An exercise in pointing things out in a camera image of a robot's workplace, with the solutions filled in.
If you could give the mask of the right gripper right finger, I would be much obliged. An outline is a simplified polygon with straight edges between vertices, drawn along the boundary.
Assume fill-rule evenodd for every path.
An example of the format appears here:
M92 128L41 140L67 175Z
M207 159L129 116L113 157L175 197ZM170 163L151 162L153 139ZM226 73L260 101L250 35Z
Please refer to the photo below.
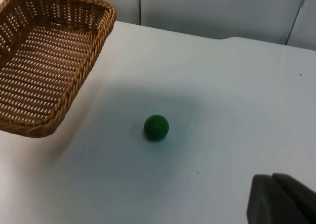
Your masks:
M316 193L290 175L274 173L274 181L292 199L306 220L316 220Z

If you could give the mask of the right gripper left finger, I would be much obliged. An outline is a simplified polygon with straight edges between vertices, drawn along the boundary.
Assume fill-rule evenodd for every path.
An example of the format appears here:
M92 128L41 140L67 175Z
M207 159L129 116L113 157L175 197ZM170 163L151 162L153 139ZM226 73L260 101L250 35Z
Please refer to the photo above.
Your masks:
M249 224L314 224L308 221L272 175L255 175L247 205Z

